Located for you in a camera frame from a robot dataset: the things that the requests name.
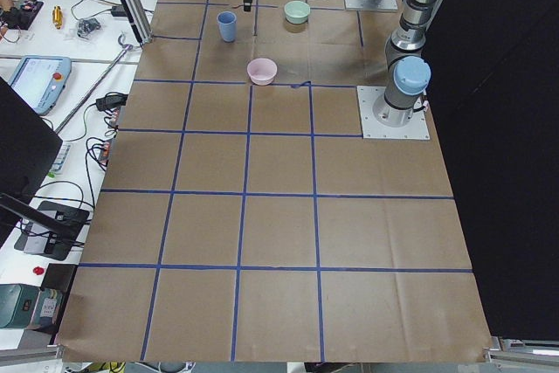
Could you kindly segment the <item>black monitor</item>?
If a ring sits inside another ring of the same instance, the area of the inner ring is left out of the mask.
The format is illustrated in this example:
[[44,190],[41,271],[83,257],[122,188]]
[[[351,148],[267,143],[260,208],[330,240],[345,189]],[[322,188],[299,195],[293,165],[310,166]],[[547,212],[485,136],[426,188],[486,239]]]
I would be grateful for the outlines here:
[[1,81],[1,242],[20,218],[35,219],[32,197],[45,180],[62,140]]

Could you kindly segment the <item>blue teach pendant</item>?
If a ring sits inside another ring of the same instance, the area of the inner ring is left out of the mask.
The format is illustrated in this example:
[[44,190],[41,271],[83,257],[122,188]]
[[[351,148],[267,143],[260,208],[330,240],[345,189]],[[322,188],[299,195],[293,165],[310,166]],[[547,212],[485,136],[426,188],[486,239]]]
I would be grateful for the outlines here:
[[40,116],[56,105],[72,71],[62,56],[24,56],[10,77],[12,89]]

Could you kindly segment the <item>yellow tool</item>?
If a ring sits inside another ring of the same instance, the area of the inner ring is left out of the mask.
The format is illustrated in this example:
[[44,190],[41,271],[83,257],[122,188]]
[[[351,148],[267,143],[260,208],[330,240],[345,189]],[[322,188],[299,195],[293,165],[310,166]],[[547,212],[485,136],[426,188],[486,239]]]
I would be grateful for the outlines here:
[[55,6],[52,10],[52,24],[57,30],[62,28],[63,13],[59,6]]

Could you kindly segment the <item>metal rod stand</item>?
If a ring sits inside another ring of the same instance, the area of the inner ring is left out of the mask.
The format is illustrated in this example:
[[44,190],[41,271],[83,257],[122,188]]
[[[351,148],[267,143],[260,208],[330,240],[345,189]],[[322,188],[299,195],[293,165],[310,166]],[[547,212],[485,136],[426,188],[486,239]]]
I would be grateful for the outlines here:
[[89,87],[86,93],[82,96],[82,98],[78,101],[78,103],[72,108],[72,110],[68,113],[68,115],[58,124],[57,127],[54,129],[54,133],[59,135],[62,130],[66,127],[66,125],[71,121],[73,116],[79,111],[81,107],[85,105],[87,100],[92,96],[93,92],[99,86],[99,84],[108,76],[108,74],[113,70],[113,68],[121,61],[121,59],[134,47],[126,42],[126,35],[122,33],[118,38],[117,42],[121,47],[120,52],[118,55],[110,62],[107,68],[103,71],[103,73],[99,76],[97,80]]

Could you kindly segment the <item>black power adapter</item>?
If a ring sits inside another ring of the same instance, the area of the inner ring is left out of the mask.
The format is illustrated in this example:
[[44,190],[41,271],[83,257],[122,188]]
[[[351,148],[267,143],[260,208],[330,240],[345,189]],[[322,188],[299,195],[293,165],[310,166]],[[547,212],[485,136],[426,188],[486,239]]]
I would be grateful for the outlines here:
[[128,95],[124,93],[108,93],[102,98],[95,101],[97,110],[108,111],[117,107],[125,106],[128,100]]

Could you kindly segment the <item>green bowl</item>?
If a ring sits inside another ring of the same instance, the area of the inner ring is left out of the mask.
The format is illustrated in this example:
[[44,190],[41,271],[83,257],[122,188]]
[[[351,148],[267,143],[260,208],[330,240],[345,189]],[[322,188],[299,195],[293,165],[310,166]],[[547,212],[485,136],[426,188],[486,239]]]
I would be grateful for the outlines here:
[[311,8],[306,2],[293,0],[284,5],[283,11],[290,24],[304,24],[308,20]]

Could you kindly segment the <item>pink bowl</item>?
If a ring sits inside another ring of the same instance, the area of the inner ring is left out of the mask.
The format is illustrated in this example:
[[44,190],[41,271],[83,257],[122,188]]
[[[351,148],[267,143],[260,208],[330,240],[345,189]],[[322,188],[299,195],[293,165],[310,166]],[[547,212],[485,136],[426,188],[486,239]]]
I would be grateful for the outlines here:
[[274,81],[278,67],[271,59],[256,58],[248,63],[246,71],[253,84],[266,86]]

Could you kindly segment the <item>green power supply box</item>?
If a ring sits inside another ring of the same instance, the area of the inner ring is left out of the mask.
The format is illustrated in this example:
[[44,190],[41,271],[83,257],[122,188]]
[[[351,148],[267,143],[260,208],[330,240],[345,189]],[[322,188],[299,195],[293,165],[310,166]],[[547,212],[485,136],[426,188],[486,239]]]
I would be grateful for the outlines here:
[[63,294],[26,284],[1,285],[1,329],[40,329],[53,325]]

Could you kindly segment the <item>blue cup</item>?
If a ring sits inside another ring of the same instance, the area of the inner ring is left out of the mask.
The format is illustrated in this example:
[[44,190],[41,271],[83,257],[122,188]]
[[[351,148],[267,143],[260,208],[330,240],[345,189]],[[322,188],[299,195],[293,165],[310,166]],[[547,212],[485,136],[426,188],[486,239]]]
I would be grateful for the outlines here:
[[217,25],[224,42],[234,42],[237,36],[237,16],[231,11],[222,11],[217,16]]

